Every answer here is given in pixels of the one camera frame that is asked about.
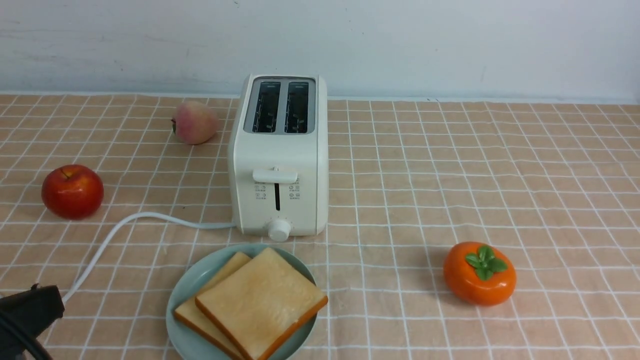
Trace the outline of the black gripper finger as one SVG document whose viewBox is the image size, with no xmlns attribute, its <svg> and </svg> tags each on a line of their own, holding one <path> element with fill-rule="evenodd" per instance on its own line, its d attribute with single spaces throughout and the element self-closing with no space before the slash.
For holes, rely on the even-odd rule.
<svg viewBox="0 0 640 360">
<path fill-rule="evenodd" d="M 34 284 L 28 290 L 2 297 L 0 310 L 37 341 L 64 316 L 66 306 L 57 285 Z"/>
</svg>

